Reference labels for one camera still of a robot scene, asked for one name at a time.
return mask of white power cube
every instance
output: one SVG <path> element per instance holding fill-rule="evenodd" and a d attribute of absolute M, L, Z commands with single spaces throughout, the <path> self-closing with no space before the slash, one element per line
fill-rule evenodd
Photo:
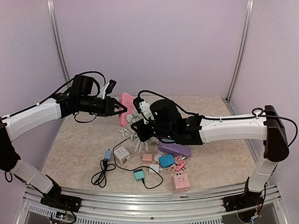
<path fill-rule="evenodd" d="M 121 165 L 127 163 L 131 159 L 130 153 L 123 146 L 114 150 L 114 155 Z"/>

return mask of lavender wall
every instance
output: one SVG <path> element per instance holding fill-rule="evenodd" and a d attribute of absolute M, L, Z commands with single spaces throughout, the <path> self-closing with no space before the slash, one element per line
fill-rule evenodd
<path fill-rule="evenodd" d="M 234 71 L 246 0 L 57 0 L 70 76 L 99 70 L 114 94 L 225 97 Z"/>
<path fill-rule="evenodd" d="M 47 1 L 0 1 L 0 115 L 30 106 L 64 81 L 47 11 Z M 24 134 L 13 145 L 21 158 L 40 168 L 61 120 Z M 7 183 L 0 172 L 0 223 L 12 224 L 25 185 Z"/>
<path fill-rule="evenodd" d="M 241 73 L 233 95 L 232 106 L 237 113 L 252 108 L 275 106 L 281 116 L 299 124 L 299 2 L 255 1 L 249 39 Z M 284 122 L 288 140 L 294 127 Z M 254 142 L 257 152 L 261 144 Z M 298 223 L 299 208 L 299 140 L 290 148 L 291 155 L 280 163 L 274 181 L 290 216 Z"/>

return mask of white robotic arm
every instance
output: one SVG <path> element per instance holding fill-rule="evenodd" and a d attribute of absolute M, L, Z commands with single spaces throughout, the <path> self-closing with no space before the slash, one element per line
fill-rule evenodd
<path fill-rule="evenodd" d="M 110 80 L 101 90 L 101 98 L 90 96 L 93 83 L 98 90 L 100 85 L 92 77 L 76 75 L 72 86 L 64 93 L 54 93 L 48 99 L 11 115 L 0 118 L 0 169 L 9 172 L 27 185 L 32 185 L 44 194 L 41 203 L 51 207 L 78 212 L 81 199 L 61 195 L 59 185 L 47 175 L 42 174 L 32 165 L 23 161 L 15 152 L 12 141 L 22 134 L 49 121 L 64 118 L 76 112 L 89 112 L 96 116 L 113 116 L 126 112 L 125 106 L 116 99 L 107 96 L 116 82 Z"/>
<path fill-rule="evenodd" d="M 141 99 L 141 92 L 149 92 L 164 99 L 149 105 Z M 173 140 L 181 145 L 202 145 L 217 140 L 235 139 L 263 141 L 264 151 L 254 172 L 246 181 L 244 193 L 224 198 L 224 205 L 227 211 L 233 211 L 262 202 L 261 194 L 266 182 L 278 162 L 289 155 L 285 128 L 280 120 L 285 118 L 279 117 L 273 106 L 256 108 L 251 114 L 210 117 L 186 112 L 172 100 L 157 93 L 141 92 L 134 99 L 134 105 L 142 114 L 143 120 L 131 125 L 141 141 L 150 137 L 156 137 L 162 142 L 164 139 Z M 192 116 L 182 118 L 178 108 Z"/>

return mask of blue power adapter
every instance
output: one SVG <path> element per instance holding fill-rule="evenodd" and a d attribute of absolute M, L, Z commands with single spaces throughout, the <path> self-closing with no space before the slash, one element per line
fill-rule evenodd
<path fill-rule="evenodd" d="M 159 158 L 159 162 L 163 168 L 170 167 L 174 164 L 174 158 L 172 155 L 164 155 Z"/>

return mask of pink power cube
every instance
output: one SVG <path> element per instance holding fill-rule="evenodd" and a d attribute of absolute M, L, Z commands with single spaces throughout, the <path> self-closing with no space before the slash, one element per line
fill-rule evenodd
<path fill-rule="evenodd" d="M 184 192 L 189 190 L 190 183 L 187 174 L 177 174 L 173 176 L 172 180 L 174 193 Z"/>

